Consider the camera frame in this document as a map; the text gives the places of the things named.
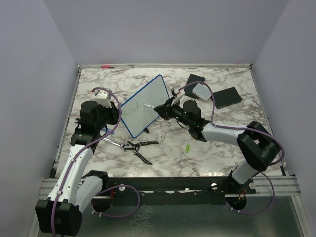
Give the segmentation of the black network switch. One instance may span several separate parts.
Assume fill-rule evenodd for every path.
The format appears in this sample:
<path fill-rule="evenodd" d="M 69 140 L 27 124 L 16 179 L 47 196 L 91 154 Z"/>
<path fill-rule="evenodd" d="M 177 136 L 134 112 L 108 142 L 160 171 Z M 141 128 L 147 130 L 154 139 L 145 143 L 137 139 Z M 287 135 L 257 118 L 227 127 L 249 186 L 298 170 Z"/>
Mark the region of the black network switch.
<path fill-rule="evenodd" d="M 217 109 L 221 109 L 233 104 L 240 103 L 242 101 L 242 97 L 235 89 L 235 87 L 231 87 L 228 89 L 224 89 L 221 91 L 214 92 L 211 96 L 211 99 L 215 99 L 215 107 Z"/>

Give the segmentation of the red pen at back rail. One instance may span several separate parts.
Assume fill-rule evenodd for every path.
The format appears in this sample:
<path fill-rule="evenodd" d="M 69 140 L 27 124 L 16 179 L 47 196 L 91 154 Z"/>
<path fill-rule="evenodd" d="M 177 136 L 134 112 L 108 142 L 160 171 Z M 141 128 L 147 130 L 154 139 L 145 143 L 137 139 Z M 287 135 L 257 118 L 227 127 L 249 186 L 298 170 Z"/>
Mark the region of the red pen at back rail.
<path fill-rule="evenodd" d="M 101 69 L 115 69 L 116 67 L 109 66 L 109 65 L 101 65 L 100 68 Z"/>

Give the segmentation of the blue handled cutters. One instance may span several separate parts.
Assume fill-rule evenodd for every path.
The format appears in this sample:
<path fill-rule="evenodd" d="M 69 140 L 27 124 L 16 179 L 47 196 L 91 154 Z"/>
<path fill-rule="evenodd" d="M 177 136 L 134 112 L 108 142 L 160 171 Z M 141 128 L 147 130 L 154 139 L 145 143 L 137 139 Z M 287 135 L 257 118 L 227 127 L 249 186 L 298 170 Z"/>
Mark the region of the blue handled cutters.
<path fill-rule="evenodd" d="M 80 125 L 81 119 L 77 118 L 75 124 Z"/>

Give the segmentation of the green marker cap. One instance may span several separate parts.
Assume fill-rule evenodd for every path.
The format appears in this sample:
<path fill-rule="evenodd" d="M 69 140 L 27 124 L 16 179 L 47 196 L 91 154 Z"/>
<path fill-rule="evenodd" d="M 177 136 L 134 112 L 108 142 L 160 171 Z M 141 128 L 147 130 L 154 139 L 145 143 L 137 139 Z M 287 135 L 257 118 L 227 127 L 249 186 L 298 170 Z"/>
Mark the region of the green marker cap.
<path fill-rule="evenodd" d="M 187 153 L 190 149 L 190 145 L 187 145 L 186 148 L 185 148 L 185 152 Z"/>

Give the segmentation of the blue framed whiteboard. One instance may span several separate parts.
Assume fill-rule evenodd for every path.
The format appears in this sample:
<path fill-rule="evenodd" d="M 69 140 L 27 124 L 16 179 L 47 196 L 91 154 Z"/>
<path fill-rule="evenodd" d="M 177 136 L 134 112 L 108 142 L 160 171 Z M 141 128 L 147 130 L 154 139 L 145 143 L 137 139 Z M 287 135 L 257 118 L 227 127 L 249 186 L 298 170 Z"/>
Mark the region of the blue framed whiteboard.
<path fill-rule="evenodd" d="M 139 136 L 159 117 L 153 108 L 146 107 L 144 104 L 158 106 L 169 98 L 163 76 L 157 75 L 122 104 L 122 122 L 131 137 Z"/>

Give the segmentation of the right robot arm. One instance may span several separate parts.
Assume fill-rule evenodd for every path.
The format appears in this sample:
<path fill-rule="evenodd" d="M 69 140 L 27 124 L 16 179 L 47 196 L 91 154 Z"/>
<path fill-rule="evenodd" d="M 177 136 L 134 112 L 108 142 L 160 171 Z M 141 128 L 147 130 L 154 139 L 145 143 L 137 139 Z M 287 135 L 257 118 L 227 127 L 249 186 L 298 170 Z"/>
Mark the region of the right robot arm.
<path fill-rule="evenodd" d="M 188 100 L 183 106 L 172 102 L 173 98 L 168 99 L 165 104 L 154 107 L 154 111 L 165 121 L 175 119 L 183 124 L 195 140 L 239 146 L 245 161 L 229 174 L 227 188 L 232 193 L 240 192 L 248 179 L 265 171 L 281 151 L 278 142 L 258 122 L 252 122 L 247 127 L 215 125 L 202 117 L 195 101 Z"/>

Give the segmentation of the white small router box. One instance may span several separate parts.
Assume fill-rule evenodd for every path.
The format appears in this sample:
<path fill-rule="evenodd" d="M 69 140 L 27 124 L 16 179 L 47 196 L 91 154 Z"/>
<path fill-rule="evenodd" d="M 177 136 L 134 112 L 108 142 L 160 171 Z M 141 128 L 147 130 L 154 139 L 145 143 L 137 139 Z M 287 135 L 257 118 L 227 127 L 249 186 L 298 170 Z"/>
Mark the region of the white small router box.
<path fill-rule="evenodd" d="M 200 83 L 192 89 L 192 93 L 203 101 L 208 101 L 212 95 L 208 87 Z"/>

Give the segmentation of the aluminium table frame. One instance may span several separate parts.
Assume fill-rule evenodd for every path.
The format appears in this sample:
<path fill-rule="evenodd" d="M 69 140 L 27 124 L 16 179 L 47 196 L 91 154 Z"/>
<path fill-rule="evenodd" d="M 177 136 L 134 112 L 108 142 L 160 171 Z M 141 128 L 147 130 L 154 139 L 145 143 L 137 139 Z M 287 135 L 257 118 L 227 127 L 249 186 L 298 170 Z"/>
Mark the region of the aluminium table frame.
<path fill-rule="evenodd" d="M 66 163 L 70 136 L 75 128 L 80 104 L 91 98 L 91 89 L 101 86 L 111 89 L 121 101 L 126 101 L 157 75 L 164 77 L 168 89 L 185 85 L 190 74 L 202 76 L 213 91 L 235 87 L 242 97 L 238 104 L 215 110 L 216 124 L 227 126 L 260 122 L 270 128 L 261 104 L 252 70 L 249 66 L 232 67 L 116 67 L 115 69 L 82 69 L 72 102 L 69 122 L 59 153 L 57 174 Z M 157 140 L 158 145 L 142 149 L 150 161 L 143 164 L 136 156 L 102 142 L 86 170 L 106 171 L 111 177 L 206 177 L 225 176 L 242 162 L 240 150 L 219 142 L 195 141 L 175 121 L 156 119 L 148 133 L 139 141 Z M 230 211 L 227 206 L 177 205 L 113 207 L 113 218 L 100 217 L 86 209 L 78 233 L 80 237 L 310 237 L 301 197 L 270 195 L 250 197 L 244 214 Z"/>

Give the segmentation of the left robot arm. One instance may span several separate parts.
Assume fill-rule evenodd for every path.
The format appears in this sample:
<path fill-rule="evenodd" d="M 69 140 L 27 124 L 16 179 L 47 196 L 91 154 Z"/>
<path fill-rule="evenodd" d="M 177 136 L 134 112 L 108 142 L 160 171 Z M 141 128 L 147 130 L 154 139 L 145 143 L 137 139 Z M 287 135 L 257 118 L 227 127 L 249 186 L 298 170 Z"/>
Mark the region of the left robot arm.
<path fill-rule="evenodd" d="M 54 236 L 75 236 L 81 227 L 82 216 L 96 194 L 109 189 L 107 174 L 92 174 L 82 184 L 83 172 L 92 158 L 100 132 L 106 125 L 117 126 L 119 109 L 113 102 L 107 106 L 90 100 L 81 104 L 79 125 L 71 137 L 67 162 L 52 191 L 45 200 L 37 201 L 35 211 L 40 230 Z"/>

